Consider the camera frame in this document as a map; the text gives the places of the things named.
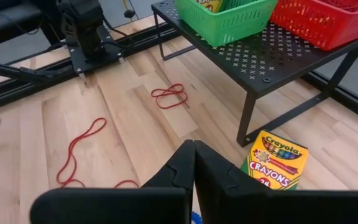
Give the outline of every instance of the table leg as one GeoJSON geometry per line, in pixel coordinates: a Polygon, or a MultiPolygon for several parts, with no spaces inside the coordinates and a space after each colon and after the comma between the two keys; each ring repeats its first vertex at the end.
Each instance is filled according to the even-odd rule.
{"type": "Polygon", "coordinates": [[[335,71],[333,77],[328,81],[326,89],[323,91],[325,94],[330,95],[338,84],[341,82],[347,71],[352,67],[353,63],[358,58],[358,48],[351,50],[347,53],[345,59],[335,71]]]}
{"type": "Polygon", "coordinates": [[[244,103],[244,108],[242,109],[239,131],[237,133],[237,142],[241,147],[250,143],[250,139],[247,138],[247,130],[255,107],[256,99],[255,93],[247,93],[246,102],[244,103]]]}
{"type": "MultiPolygon", "coordinates": [[[[154,12],[154,21],[155,21],[155,30],[157,31],[157,37],[158,37],[159,40],[161,40],[161,33],[160,33],[160,30],[159,30],[157,14],[155,12],[154,12]]],[[[179,56],[179,55],[181,55],[183,53],[189,52],[189,51],[194,50],[196,48],[195,46],[192,45],[192,46],[186,47],[184,49],[178,50],[178,51],[176,51],[174,53],[171,53],[171,54],[165,56],[164,51],[162,49],[161,41],[158,42],[158,46],[160,47],[161,57],[164,60],[169,60],[169,59],[171,59],[173,57],[179,56]]]]}

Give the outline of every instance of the crayon box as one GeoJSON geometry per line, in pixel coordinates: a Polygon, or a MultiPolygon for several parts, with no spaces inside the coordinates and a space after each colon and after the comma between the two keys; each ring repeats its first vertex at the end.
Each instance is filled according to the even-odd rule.
{"type": "Polygon", "coordinates": [[[306,147],[261,131],[241,170],[274,190],[295,190],[305,167],[306,147]]]}

